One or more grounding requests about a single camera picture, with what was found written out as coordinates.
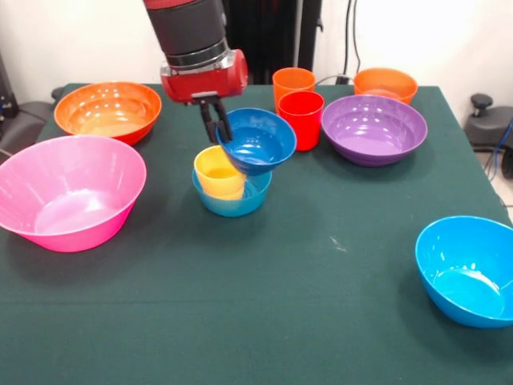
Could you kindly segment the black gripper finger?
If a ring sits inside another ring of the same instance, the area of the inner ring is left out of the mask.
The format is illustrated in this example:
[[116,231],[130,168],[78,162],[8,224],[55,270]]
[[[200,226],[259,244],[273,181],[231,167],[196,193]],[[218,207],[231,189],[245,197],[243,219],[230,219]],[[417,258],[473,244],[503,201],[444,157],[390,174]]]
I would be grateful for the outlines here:
[[217,115],[218,115],[218,122],[217,126],[220,131],[220,137],[223,141],[231,141],[232,140],[232,130],[230,128],[230,124],[228,121],[228,116],[226,113],[226,110],[224,108],[224,105],[222,103],[222,100],[220,98],[214,98],[212,102],[212,106],[214,107]]
[[205,126],[206,132],[208,134],[208,138],[211,143],[217,143],[216,121],[213,120],[211,117],[209,103],[206,102],[205,100],[200,100],[199,106],[200,106],[200,114],[201,114],[202,120],[204,122],[204,126]]

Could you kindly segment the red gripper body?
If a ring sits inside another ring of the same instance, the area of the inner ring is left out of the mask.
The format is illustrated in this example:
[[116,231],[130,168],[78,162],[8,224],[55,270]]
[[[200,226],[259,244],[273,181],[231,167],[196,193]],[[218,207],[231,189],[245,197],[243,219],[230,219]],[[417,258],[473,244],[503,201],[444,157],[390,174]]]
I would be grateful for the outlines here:
[[195,103],[196,99],[217,95],[220,98],[241,95],[248,86],[248,66],[242,50],[230,50],[222,60],[192,70],[177,71],[166,62],[160,78],[168,97],[177,103]]

